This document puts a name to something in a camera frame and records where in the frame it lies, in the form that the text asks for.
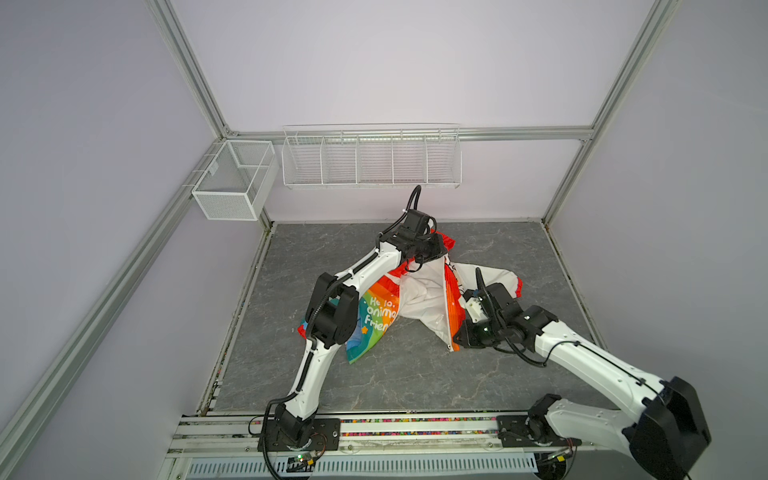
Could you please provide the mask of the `colourful rainbow kids jacket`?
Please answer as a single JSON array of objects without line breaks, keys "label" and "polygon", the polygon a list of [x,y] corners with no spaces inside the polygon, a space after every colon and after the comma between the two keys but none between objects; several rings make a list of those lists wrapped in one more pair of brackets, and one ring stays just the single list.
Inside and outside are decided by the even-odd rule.
[{"label": "colourful rainbow kids jacket", "polygon": [[355,332],[339,349],[346,352],[350,364],[376,346],[399,318],[420,321],[449,350],[460,350],[453,335],[467,316],[459,301],[466,290],[480,289],[477,274],[487,286],[499,282],[514,299],[520,297],[523,282],[515,273],[457,263],[450,259],[449,252],[416,272],[392,271],[364,294]]}]

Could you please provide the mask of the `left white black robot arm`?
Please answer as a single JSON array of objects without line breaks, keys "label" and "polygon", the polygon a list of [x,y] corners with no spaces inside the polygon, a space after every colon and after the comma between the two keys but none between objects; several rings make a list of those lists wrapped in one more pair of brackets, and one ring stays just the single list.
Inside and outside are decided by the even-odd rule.
[{"label": "left white black robot arm", "polygon": [[315,283],[305,315],[305,349],[301,365],[285,397],[268,402],[271,424],[289,443],[303,446],[312,435],[322,386],[337,351],[355,332],[364,294],[386,274],[420,266],[447,254],[453,240],[437,231],[413,238],[386,235],[368,255],[335,275],[324,273]]}]

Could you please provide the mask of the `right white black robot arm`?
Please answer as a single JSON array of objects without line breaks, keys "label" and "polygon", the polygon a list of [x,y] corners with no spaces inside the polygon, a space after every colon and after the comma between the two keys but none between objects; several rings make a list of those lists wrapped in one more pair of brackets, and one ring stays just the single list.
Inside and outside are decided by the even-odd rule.
[{"label": "right white black robot arm", "polygon": [[556,363],[614,404],[601,409],[555,394],[528,413],[531,440],[573,438],[623,453],[655,479],[687,479],[712,437],[696,389],[680,377],[664,380],[588,341],[551,312],[517,302],[463,302],[467,318],[454,336],[466,348],[499,348],[537,365]]}]

